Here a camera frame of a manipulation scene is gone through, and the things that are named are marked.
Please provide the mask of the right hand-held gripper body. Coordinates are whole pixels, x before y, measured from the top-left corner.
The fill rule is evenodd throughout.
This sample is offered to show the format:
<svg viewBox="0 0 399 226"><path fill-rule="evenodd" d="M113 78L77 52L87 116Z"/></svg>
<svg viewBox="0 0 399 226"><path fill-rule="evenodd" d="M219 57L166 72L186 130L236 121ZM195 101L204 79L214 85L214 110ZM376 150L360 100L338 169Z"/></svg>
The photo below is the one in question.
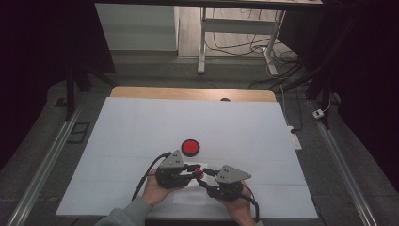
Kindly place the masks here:
<svg viewBox="0 0 399 226"><path fill-rule="evenodd" d="M211 198L232 202L238 199L242 193L244 189L242 182L250 177L248 172L224 165L219 174L215 176L218 186L209 186L209 189L206 190Z"/></svg>

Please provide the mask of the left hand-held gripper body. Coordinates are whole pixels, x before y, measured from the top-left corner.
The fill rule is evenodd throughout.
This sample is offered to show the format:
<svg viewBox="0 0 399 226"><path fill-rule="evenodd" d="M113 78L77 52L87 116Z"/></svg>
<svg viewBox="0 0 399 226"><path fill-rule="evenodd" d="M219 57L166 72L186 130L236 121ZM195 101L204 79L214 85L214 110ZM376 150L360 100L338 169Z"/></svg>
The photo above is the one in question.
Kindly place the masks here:
<svg viewBox="0 0 399 226"><path fill-rule="evenodd" d="M191 174L182 175L185 170L187 170L187 165L181 153L176 150L161 162L156 170L155 178L158 185L165 189L184 187L193 179Z"/></svg>

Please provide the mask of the round red ink pad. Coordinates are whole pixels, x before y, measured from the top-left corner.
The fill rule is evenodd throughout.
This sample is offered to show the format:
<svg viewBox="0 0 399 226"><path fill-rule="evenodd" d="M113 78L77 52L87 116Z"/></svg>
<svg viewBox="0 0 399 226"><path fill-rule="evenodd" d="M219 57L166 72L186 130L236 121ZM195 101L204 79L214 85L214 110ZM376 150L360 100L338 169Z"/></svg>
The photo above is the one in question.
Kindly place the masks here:
<svg viewBox="0 0 399 226"><path fill-rule="evenodd" d="M182 143L181 149L185 156L193 157L200 152L200 144L195 139L187 139Z"/></svg>

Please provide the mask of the person's left hand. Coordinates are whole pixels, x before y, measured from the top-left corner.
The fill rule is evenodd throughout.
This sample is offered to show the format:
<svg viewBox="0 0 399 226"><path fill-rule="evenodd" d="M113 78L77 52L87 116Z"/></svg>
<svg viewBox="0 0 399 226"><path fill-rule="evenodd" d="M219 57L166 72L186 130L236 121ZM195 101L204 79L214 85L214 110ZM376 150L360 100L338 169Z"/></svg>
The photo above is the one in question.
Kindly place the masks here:
<svg viewBox="0 0 399 226"><path fill-rule="evenodd" d="M152 169L147 175L147 180L142 194L142 199L150 206L155 206L162 202L170 193L176 191L176 188L166 189L158 185L155 177L156 169Z"/></svg>

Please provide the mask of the person's right hand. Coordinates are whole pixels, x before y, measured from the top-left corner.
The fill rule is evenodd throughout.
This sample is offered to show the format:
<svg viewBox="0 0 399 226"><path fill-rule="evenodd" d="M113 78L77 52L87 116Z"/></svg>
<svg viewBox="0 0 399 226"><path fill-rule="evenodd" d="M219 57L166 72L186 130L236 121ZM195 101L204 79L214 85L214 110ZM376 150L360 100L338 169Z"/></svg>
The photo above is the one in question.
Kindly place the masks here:
<svg viewBox="0 0 399 226"><path fill-rule="evenodd" d="M219 202L224 205L231 218L239 226L255 226L256 222L251 216L249 201L237 199L232 202L226 202L222 200L219 200Z"/></svg>

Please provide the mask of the white paper sheet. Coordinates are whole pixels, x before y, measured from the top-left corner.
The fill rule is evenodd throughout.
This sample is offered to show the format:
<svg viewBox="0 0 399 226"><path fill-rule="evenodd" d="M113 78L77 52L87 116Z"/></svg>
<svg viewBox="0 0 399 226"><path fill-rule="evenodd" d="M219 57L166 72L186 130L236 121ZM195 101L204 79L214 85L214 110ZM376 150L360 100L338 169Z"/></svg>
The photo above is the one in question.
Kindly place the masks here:
<svg viewBox="0 0 399 226"><path fill-rule="evenodd" d="M174 192L173 203L187 205L205 205L206 197L206 190L199 185L196 179L193 179L185 188Z"/></svg>

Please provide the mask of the large white board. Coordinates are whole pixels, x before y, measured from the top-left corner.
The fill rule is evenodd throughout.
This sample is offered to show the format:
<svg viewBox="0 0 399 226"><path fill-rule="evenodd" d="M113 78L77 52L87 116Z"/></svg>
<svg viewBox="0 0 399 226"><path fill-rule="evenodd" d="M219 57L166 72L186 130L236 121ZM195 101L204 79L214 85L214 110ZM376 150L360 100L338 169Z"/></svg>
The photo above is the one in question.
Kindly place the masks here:
<svg viewBox="0 0 399 226"><path fill-rule="evenodd" d="M277 102L105 100L66 193L65 217L105 216L125 207L149 165L187 139L185 161L249 173L261 218L316 218L292 135Z"/></svg>

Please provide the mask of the wooden table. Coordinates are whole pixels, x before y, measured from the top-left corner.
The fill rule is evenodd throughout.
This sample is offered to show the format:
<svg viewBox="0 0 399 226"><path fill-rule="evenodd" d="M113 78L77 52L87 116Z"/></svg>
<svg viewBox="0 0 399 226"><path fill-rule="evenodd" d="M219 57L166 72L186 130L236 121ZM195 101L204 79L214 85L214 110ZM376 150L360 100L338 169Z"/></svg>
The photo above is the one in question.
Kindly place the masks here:
<svg viewBox="0 0 399 226"><path fill-rule="evenodd" d="M207 101L220 101L221 99L226 98L233 102L277 101L275 94L270 90L243 89L189 89L118 86L112 89L110 96L118 98L150 98Z"/></svg>

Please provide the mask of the white power strip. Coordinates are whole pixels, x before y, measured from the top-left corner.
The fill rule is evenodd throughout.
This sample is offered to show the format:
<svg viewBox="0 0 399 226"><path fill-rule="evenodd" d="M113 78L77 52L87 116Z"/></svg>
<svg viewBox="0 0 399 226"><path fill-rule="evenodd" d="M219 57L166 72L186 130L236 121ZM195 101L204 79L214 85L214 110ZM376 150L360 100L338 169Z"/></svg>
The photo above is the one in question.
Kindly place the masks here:
<svg viewBox="0 0 399 226"><path fill-rule="evenodd" d="M301 144L300 144L300 141L299 141L299 139L298 139L298 136L296 135L295 128L294 128L293 126L288 126L288 130L289 130L289 133L290 133L291 136L292 136L292 141L293 141L294 148L295 148L297 151L301 150L301 149L302 149L302 146L301 146Z"/></svg>

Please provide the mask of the black metal stand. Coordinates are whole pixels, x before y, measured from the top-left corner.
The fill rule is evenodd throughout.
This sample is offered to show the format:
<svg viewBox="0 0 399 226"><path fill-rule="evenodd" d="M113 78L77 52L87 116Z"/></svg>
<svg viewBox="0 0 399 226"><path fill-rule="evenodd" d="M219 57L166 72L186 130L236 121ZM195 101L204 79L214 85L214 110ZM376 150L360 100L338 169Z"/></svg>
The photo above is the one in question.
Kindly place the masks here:
<svg viewBox="0 0 399 226"><path fill-rule="evenodd" d="M108 75L100 72L92 66L89 66L87 63L71 66L66 78L67 114L65 121L69 121L75 111L74 87L77 86L83 92L89 92L91 90L92 84L88 78L90 74L99 78L112 88L118 85L118 83L111 79Z"/></svg>
<svg viewBox="0 0 399 226"><path fill-rule="evenodd" d="M329 129L328 122L328 111L331 105L330 102L330 92L331 92L331 69L332 69L332 58L326 57L321 64L310 73L307 73L303 77L299 78L295 82L285 86L279 93L291 90L293 88L302 85L303 83L310 81L308 89L305 91L305 96L307 100L315 100L319 94L322 94L322 111L324 116L319 118L319 121L324 124L324 126Z"/></svg>

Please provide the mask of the white cabinet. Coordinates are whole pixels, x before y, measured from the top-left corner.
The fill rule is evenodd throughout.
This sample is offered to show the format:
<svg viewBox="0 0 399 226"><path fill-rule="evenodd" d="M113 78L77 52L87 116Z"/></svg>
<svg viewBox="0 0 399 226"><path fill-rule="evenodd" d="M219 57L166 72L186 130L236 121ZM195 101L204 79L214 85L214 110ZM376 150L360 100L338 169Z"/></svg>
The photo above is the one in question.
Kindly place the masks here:
<svg viewBox="0 0 399 226"><path fill-rule="evenodd" d="M111 50L178 50L178 7L100 3L95 7Z"/></svg>

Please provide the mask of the aluminium floor rail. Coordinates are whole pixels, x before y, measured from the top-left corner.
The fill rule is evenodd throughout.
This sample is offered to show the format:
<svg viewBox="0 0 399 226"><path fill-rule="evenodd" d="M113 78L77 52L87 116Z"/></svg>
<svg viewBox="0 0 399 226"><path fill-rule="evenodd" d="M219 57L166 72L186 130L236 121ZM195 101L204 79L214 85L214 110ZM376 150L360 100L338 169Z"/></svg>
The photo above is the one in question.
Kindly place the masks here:
<svg viewBox="0 0 399 226"><path fill-rule="evenodd" d="M82 108L82 105L78 105L71 117L62 124L60 131L57 133L55 140L41 161L39 168L35 172L6 226L24 226L67 141L69 134L72 131L73 126L82 112Z"/></svg>
<svg viewBox="0 0 399 226"><path fill-rule="evenodd" d="M316 119L315 121L320 134L327 145L331 158L336 165L337 171L342 177L346 190L357 209L362 224L364 226L378 226L375 215L371 210L365 196L363 195L358 183L356 182L352 171L348 167L334 136L332 135L331 131L325 127L320 119Z"/></svg>

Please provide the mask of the white desk frame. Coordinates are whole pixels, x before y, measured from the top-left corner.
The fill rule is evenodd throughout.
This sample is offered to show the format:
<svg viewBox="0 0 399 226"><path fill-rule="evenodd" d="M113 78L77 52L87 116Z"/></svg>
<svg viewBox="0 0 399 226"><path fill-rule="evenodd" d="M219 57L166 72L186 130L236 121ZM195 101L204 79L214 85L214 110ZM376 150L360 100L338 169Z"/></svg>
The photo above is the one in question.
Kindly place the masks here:
<svg viewBox="0 0 399 226"><path fill-rule="evenodd" d="M268 69L276 74L276 67L271 62L271 50L279 33L282 18L287 10L317 10L325 4L322 0L92 0L99 4L142 5L142 6L173 6L173 7L200 7L200 43L198 74L205 72L205 34L236 33L236 34L262 34L270 35L271 40L263 54ZM273 9L277 12L274 22L244 21L234 19L207 18L207 8L249 8L249 9Z"/></svg>

